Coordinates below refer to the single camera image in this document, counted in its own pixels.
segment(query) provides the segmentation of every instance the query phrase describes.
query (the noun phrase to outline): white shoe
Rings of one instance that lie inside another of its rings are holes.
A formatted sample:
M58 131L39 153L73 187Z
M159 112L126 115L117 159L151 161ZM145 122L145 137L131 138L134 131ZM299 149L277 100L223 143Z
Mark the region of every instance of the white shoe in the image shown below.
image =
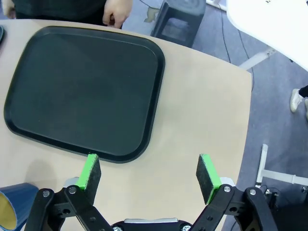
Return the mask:
M308 120L308 99L305 99L305 106L306 106L306 118Z
M299 89L293 89L291 99L290 99L290 108L291 112L297 110L298 105L303 101L303 96L298 93Z

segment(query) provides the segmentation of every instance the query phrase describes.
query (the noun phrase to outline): blue floor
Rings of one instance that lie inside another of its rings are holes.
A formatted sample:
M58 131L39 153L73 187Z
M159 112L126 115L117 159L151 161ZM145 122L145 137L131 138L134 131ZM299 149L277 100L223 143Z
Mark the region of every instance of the blue floor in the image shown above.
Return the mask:
M144 1L154 8L159 8L162 3L162 0ZM149 35L154 22L144 22L147 10L148 6L139 0L134 0L132 13L124 23L123 29ZM239 65L246 60L246 54L238 30L228 21L225 13L223 20L231 63ZM193 49L228 61L221 23L221 11L207 5ZM171 34L182 33L181 30L181 26L176 23L171 23L168 27L168 33ZM267 47L244 33L242 37L249 57ZM245 189L254 185L263 143L269 145L266 169L308 178L308 122L305 105L301 104L295 114L289 109L292 89L307 85L308 73L287 57L276 53L255 66L254 74L255 85L251 98L249 128L238 187ZM263 183L281 190L279 205L288 204L286 198L291 203L300 203L306 196L301 192L300 185L267 179L264 179ZM233 222L233 218L228 218L224 230L229 231Z

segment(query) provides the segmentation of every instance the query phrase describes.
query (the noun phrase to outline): gray stool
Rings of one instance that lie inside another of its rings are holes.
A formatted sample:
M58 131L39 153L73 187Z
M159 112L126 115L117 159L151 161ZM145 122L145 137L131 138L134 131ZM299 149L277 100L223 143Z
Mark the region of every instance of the gray stool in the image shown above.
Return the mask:
M151 36L186 47L192 47L205 13L205 6L205 0L164 0ZM188 23L189 31L185 41L162 34L170 18L176 18Z

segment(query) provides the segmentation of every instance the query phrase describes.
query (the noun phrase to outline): white tabletop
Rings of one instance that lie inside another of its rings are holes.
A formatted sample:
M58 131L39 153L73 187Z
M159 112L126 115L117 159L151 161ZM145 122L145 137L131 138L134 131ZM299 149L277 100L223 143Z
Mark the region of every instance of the white tabletop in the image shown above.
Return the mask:
M77 26L133 34L56 21L4 20L0 25L7 34L0 46L2 114L19 57L39 29ZM94 205L110 224L126 218L171 217L193 223L204 208L195 176L200 153L211 155L221 176L237 181L248 126L251 76L210 55L136 36L156 42L166 58L152 137L146 151L130 163L100 162L102 178ZM57 192L66 179L80 175L86 161L84 156L14 135L4 119L0 120L0 147L0 187L26 181ZM63 230L83 229L69 218Z
M305 0L227 0L227 15L237 29L308 71L308 6Z

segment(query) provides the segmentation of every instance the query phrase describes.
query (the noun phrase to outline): black shirt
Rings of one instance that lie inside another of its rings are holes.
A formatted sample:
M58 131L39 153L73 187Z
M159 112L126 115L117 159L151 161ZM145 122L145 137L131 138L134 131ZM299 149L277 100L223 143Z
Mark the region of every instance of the black shirt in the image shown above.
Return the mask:
M13 0L16 12L68 20L85 18L105 5L106 0Z

